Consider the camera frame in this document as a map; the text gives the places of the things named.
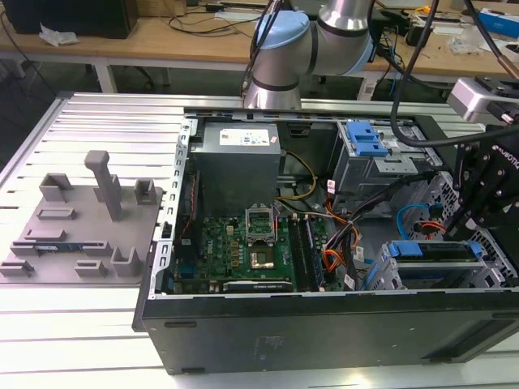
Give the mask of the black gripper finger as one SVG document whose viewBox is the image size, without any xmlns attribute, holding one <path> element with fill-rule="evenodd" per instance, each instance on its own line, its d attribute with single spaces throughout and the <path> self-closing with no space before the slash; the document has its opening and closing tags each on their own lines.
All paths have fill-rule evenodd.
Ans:
<svg viewBox="0 0 519 389">
<path fill-rule="evenodd" d="M 464 161 L 467 154 L 466 151 L 467 144 L 461 143 L 457 147 L 457 157 L 456 157 L 456 164 L 453 174 L 453 189 L 458 192 L 457 197 L 457 204 L 458 208 L 453 213 L 446 230 L 446 233 L 444 235 L 445 239 L 447 241 L 453 241 L 455 239 L 455 235 L 457 233 L 457 230 L 459 228 L 460 220 L 462 219 L 464 215 L 463 211 L 463 198 L 461 197 L 462 191 L 462 181 L 463 181 L 463 172 L 464 172 Z"/>
<path fill-rule="evenodd" d="M 468 239 L 473 235 L 478 220 L 482 217 L 492 183 L 493 151 L 479 150 L 467 153 L 461 169 L 461 239 Z"/>
</svg>

